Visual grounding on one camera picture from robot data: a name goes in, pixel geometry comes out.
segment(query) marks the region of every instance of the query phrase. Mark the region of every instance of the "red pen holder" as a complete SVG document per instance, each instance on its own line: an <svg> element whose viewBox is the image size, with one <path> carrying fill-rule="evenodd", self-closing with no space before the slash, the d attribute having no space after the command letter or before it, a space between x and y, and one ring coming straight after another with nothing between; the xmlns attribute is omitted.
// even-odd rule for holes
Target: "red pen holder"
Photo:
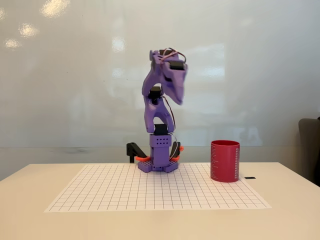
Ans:
<svg viewBox="0 0 320 240"><path fill-rule="evenodd" d="M211 142L211 178L218 182L239 180L240 144L230 140Z"/></svg>

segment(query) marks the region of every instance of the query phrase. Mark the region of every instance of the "white table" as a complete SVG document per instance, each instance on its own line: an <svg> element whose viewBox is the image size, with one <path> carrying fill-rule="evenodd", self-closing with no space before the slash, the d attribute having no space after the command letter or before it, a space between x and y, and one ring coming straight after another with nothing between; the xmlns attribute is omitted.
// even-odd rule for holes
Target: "white table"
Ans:
<svg viewBox="0 0 320 240"><path fill-rule="evenodd" d="M320 239L320 188L279 163L240 163L273 209L44 213L83 166L31 164L1 181L0 239Z"/></svg>

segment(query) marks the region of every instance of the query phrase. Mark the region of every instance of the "small black object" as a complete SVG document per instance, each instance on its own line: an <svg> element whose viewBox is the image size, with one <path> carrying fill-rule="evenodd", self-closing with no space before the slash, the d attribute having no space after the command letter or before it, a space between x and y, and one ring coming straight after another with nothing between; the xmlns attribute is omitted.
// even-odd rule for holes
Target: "small black object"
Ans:
<svg viewBox="0 0 320 240"><path fill-rule="evenodd" d="M164 53L165 53L165 55L169 55L170 53L172 53L173 51L172 50L167 50L167 51L165 51L165 50L159 50L159 53L160 53L160 55L164 55Z"/></svg>
<svg viewBox="0 0 320 240"><path fill-rule="evenodd" d="M176 158L180 155L180 146L181 146L181 144L179 141L178 141L178 143L175 141L172 144L170 158Z"/></svg>
<svg viewBox="0 0 320 240"><path fill-rule="evenodd" d="M135 157L146 158L147 155L134 142L126 144L126 155L130 157L130 163L135 162Z"/></svg>
<svg viewBox="0 0 320 240"><path fill-rule="evenodd" d="M154 125L154 135L160 136L160 135L167 135L168 134L168 126L167 124L155 124Z"/></svg>
<svg viewBox="0 0 320 240"><path fill-rule="evenodd" d="M168 61L170 69L172 70L185 70L185 65L181 61Z"/></svg>
<svg viewBox="0 0 320 240"><path fill-rule="evenodd" d="M161 98L161 88L153 86L149 92L148 99L151 99L152 104L157 105L159 98Z"/></svg>

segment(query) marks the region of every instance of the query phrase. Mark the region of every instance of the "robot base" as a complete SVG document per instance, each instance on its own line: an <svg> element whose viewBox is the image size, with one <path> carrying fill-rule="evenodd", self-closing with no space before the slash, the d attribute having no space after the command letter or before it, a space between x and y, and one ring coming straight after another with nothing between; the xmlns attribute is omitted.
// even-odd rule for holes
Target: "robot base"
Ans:
<svg viewBox="0 0 320 240"><path fill-rule="evenodd" d="M164 171L166 173L170 173L178 168L178 163L176 161L170 161L170 164L168 166L156 167L153 166L152 161L141 161L138 163L138 168L145 173L149 173L151 171Z"/></svg>

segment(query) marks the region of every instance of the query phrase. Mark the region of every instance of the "cable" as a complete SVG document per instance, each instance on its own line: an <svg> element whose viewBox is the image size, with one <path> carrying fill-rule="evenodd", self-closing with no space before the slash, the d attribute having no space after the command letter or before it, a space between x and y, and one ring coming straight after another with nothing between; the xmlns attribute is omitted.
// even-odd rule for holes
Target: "cable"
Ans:
<svg viewBox="0 0 320 240"><path fill-rule="evenodd" d="M174 133L176 131L176 120L175 120L174 112L172 111L171 106L170 106L168 100L166 99L166 97L165 96L161 96L161 97L164 98L166 104L169 106L169 109L170 109L170 112L171 112L171 115L172 115L172 119L173 119L173 125L174 125L174 129L173 129L172 133Z"/></svg>
<svg viewBox="0 0 320 240"><path fill-rule="evenodd" d="M165 96L161 96L161 97L164 98L166 104L168 105L168 107L169 107L169 109L170 109L170 112L171 112L171 115L172 115L172 119L173 119L173 125L174 125L173 132L169 132L169 134L175 138L176 147L175 147L175 150L174 150L174 152L173 152L173 154L172 154L172 157L170 157L170 159L169 159L169 161L170 161L170 160L174 157L174 155L176 154L176 152L177 152L177 150L178 150L178 147L179 147L179 146L178 146L177 137L174 135L174 132L176 131L176 121L175 121L174 112L172 111L171 106L170 106L168 100L166 99Z"/></svg>
<svg viewBox="0 0 320 240"><path fill-rule="evenodd" d="M174 157L174 155L176 154L176 152L178 150L178 140L177 140L176 136L173 133L170 132L169 134L175 138L175 142L176 142L175 150L174 150L174 152L172 154L172 157L170 157L170 159L169 159L169 161L170 161Z"/></svg>
<svg viewBox="0 0 320 240"><path fill-rule="evenodd" d="M166 51L168 50L172 50L171 53L169 53L168 55L166 55ZM187 57L185 55L183 55L181 52L177 51L177 50L174 50L172 47L167 47L164 51L163 51L163 57L161 58L161 62L163 63L165 59L173 56L173 55L176 55L176 54L180 54L181 56L184 57L184 63L186 63L187 61Z"/></svg>

